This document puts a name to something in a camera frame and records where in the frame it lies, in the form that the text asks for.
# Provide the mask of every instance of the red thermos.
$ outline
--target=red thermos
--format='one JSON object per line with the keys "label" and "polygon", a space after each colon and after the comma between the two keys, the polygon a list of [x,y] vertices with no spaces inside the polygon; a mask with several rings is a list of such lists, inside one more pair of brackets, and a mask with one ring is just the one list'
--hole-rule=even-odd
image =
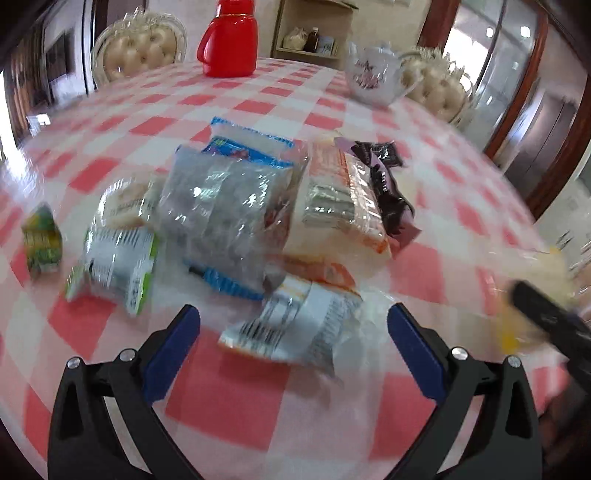
{"label": "red thermos", "polygon": [[258,29],[254,0],[219,0],[197,59],[209,77],[247,77],[256,68]]}

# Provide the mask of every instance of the pink checkered tablecloth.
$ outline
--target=pink checkered tablecloth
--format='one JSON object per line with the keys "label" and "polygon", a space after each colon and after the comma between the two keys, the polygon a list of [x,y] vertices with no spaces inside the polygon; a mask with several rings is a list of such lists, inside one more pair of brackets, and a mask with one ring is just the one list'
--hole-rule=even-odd
{"label": "pink checkered tablecloth", "polygon": [[[202,333],[154,408],[202,475],[382,479],[434,407],[387,340],[383,319],[375,320],[383,341],[364,352],[358,369],[342,372],[339,384],[218,348],[219,332],[240,313],[234,300],[197,279],[178,288],[174,279],[156,284],[136,319],[101,299],[64,301],[63,284],[105,187],[133,172],[166,171],[179,144],[203,148],[214,116],[300,140],[337,130],[356,140],[396,141],[416,181],[423,232],[376,281],[450,346],[467,346],[477,358],[490,354],[495,266],[483,252],[544,245],[512,187],[456,130],[406,99],[387,111],[361,105],[349,99],[343,73],[331,69],[260,59],[249,78],[210,79],[199,64],[176,64],[101,88],[2,168],[0,417],[46,477],[51,410],[66,361],[108,361],[137,348],[188,302],[202,314]],[[33,283],[20,223],[42,200],[56,213],[64,260],[59,278]],[[538,408],[564,382],[559,362],[549,349],[524,359]],[[448,462],[461,453],[469,423]]]}

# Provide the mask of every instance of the clear plastic wrapper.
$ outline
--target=clear plastic wrapper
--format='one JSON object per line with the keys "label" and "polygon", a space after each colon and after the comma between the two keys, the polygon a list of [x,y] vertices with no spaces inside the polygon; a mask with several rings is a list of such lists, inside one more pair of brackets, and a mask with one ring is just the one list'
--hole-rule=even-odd
{"label": "clear plastic wrapper", "polygon": [[287,275],[253,320],[227,328],[219,343],[276,362],[312,366],[335,375],[335,348],[361,297]]}
{"label": "clear plastic wrapper", "polygon": [[146,227],[89,229],[82,257],[67,281],[66,301],[91,294],[137,315],[148,297],[157,250],[157,238]]}
{"label": "clear plastic wrapper", "polygon": [[[315,280],[322,264],[337,265],[347,279],[359,283],[387,263],[389,243],[369,167],[326,142],[309,144],[283,255],[288,271],[296,262],[299,275]],[[309,273],[303,264],[310,264]],[[335,285],[351,288],[349,283]]]}
{"label": "clear plastic wrapper", "polygon": [[155,226],[164,180],[162,176],[146,175],[110,185],[100,198],[94,225],[114,229]]}
{"label": "clear plastic wrapper", "polygon": [[197,272],[214,269],[261,294],[266,256],[281,248],[272,226],[291,174],[292,168],[180,147],[160,201],[161,227]]}
{"label": "clear plastic wrapper", "polygon": [[495,327],[505,355],[529,351],[546,341],[546,335],[511,305],[508,292],[517,280],[525,280],[566,310],[574,307],[574,284],[561,253],[514,248],[489,252],[494,278],[488,284],[496,298]]}

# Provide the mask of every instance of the glass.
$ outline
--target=glass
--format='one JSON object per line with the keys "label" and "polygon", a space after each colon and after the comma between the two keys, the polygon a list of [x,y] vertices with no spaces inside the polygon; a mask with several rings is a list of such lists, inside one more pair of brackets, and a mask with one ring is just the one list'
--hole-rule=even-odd
{"label": "glass", "polygon": [[[521,35],[522,27],[529,37]],[[465,136],[482,150],[495,134],[521,83],[536,28],[535,11],[522,0],[508,0],[501,32],[478,86],[480,97],[474,117],[464,130]]]}
{"label": "glass", "polygon": [[502,31],[528,53],[534,48],[537,24],[538,15],[532,8],[522,0],[508,0]]}
{"label": "glass", "polygon": [[473,10],[476,14],[481,14],[496,25],[501,16],[503,0],[463,0],[462,5]]}
{"label": "glass", "polygon": [[496,24],[460,5],[444,53],[450,54],[458,68],[466,69],[472,82],[476,82],[486,63],[495,28]]}
{"label": "glass", "polygon": [[484,88],[474,110],[473,118],[464,128],[464,136],[478,149],[484,150],[510,105],[504,96],[492,88]]}

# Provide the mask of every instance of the chair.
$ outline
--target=chair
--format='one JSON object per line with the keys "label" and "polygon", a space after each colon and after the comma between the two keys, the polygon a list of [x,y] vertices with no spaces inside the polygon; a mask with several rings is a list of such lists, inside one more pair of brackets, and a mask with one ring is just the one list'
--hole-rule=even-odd
{"label": "chair", "polygon": [[423,77],[407,97],[444,122],[460,129],[466,125],[473,115],[476,92],[464,69],[455,67],[449,54],[443,56],[439,49],[416,47],[402,56],[403,84],[412,85],[415,79]]}
{"label": "chair", "polygon": [[186,49],[187,33],[178,18],[138,8],[100,34],[92,49],[92,77],[101,87],[182,62]]}

